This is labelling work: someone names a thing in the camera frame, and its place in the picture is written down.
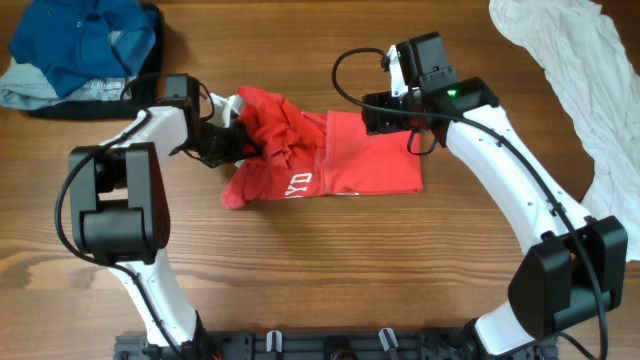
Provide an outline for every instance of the blue shirt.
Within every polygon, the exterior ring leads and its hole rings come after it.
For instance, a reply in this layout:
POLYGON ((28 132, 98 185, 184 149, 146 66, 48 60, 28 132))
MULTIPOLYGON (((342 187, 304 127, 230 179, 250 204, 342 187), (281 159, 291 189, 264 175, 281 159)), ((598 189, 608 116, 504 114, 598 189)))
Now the blue shirt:
POLYGON ((156 20, 132 0, 35 0, 9 51, 42 70, 64 98, 91 78, 137 75, 155 43, 156 20))

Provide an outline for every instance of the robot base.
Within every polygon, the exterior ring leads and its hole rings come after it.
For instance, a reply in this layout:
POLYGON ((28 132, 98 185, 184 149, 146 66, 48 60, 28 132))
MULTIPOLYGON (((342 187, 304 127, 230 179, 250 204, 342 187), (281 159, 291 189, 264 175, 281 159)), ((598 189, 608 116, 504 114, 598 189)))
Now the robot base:
MULTIPOLYGON (((267 335, 255 335, 249 332, 209 332, 208 334, 221 348, 224 360, 330 360, 331 350, 327 349, 325 344, 335 337, 346 338, 359 360, 466 360, 462 351, 454 347, 456 345, 452 346, 458 342, 456 338, 459 339, 462 332, 463 328, 427 329, 396 334, 392 332, 394 340, 397 340, 397 347, 385 346, 387 351, 383 348, 380 333, 373 332, 281 334, 273 331, 267 335)), ((145 336, 116 337, 113 359, 152 360, 145 349, 145 336)), ((168 357, 164 356, 163 359, 175 357, 170 349, 167 349, 166 355, 168 357)), ((557 360, 556 339, 545 340, 504 358, 557 360)))

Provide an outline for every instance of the wooden table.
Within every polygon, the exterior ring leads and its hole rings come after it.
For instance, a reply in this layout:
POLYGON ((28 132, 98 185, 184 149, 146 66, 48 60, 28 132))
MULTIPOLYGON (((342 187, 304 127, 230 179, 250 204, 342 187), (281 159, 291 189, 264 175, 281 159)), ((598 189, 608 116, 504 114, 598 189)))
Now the wooden table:
MULTIPOLYGON (((221 95, 251 84, 302 109, 359 111, 332 88, 336 57, 438 30, 459 78, 483 78, 531 151, 580 199, 593 162, 543 70, 498 33, 487 4, 164 4, 165 69, 189 72, 221 95)), ((0 7, 3 64, 22 9, 0 7)), ((637 66, 640 4, 612 1, 605 11, 637 66)), ((340 77, 353 94, 384 91, 389 82, 366 55, 345 64, 340 77)), ((115 335, 144 329, 116 279, 70 256, 53 226, 69 151, 125 125, 0 110, 0 359, 110 359, 115 335)), ((219 196, 233 167, 210 170, 184 155, 168 161, 168 249, 207 329, 419 329, 461 326, 494 309, 522 259, 511 227, 448 150, 424 158, 422 169, 421 194, 256 201, 229 211, 219 196)), ((639 277, 640 264, 629 264, 623 304, 608 316, 611 359, 638 356, 639 277)), ((595 321, 570 332, 597 351, 595 321)), ((566 343, 561 351, 565 359, 581 359, 566 343)))

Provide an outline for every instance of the red t-shirt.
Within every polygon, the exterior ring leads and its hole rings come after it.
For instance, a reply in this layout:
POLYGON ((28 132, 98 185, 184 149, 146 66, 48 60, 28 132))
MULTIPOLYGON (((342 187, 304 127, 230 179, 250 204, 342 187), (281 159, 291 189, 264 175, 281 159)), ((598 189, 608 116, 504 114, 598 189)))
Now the red t-shirt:
POLYGON ((227 208, 254 199, 422 191, 420 159, 406 149, 408 133, 368 136, 360 114, 301 112, 282 95, 252 87, 238 94, 245 109, 237 121, 263 155, 246 159, 234 174, 222 194, 227 208))

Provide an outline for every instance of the white fabric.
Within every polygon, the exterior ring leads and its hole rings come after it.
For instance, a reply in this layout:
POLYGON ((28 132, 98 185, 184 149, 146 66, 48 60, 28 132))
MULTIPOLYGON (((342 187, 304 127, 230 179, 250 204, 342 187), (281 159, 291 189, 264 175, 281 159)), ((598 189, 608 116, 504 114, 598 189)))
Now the white fabric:
POLYGON ((582 204, 615 215, 629 234, 627 261, 640 260, 640 78, 613 21, 588 0, 491 0, 504 37, 527 49, 595 161, 582 204))

